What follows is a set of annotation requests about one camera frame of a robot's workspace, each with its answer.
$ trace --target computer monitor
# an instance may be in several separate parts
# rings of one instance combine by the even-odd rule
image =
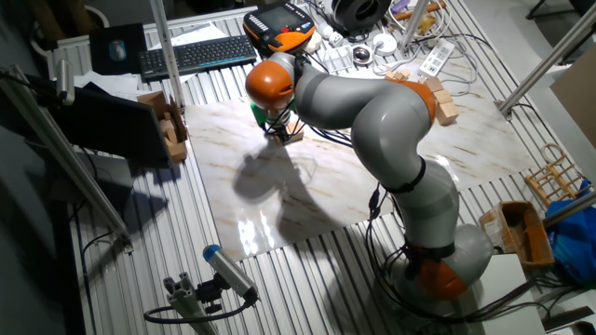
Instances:
[[[56,83],[32,75],[29,82],[38,90],[56,94]],[[7,97],[3,105],[10,103]],[[76,88],[71,106],[48,107],[66,139],[76,145],[116,154],[147,168],[169,168],[173,161],[153,108],[112,97],[95,89]],[[28,138],[35,136],[20,115],[0,117],[5,127]]]

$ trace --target paper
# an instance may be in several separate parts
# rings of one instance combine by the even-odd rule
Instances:
[[[172,37],[171,44],[173,47],[183,46],[191,43],[209,41],[216,38],[226,37],[225,33],[215,27],[211,22],[200,24],[188,32],[179,34],[176,37]],[[161,48],[161,43],[157,43],[149,50],[156,50]],[[184,83],[188,79],[192,78],[195,74],[182,75],[180,82]]]
[[[139,84],[138,74],[101,75],[89,71],[84,75],[74,76],[75,87],[82,88],[88,83],[97,85],[113,97],[130,101],[136,101],[138,96],[151,93],[151,91],[137,89]]]

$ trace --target blue bag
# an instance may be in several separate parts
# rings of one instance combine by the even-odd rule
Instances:
[[[573,201],[553,201],[547,216]],[[596,284],[596,208],[586,208],[565,219],[547,235],[557,264],[577,283],[585,287]]]

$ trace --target marble board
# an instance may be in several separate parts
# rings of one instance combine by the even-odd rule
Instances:
[[[435,122],[418,152],[444,165],[458,190],[533,165],[482,85],[454,101],[456,123]],[[222,248],[234,261],[368,219],[376,180],[351,149],[308,127],[303,141],[269,141],[248,98],[187,106],[185,116]],[[386,201],[382,214],[391,209]]]

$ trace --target black keyboard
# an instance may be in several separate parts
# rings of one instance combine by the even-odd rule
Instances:
[[[177,46],[174,47],[174,55],[180,75],[242,65],[257,59],[246,35]],[[140,52],[139,61],[144,83],[169,77],[161,49]]]

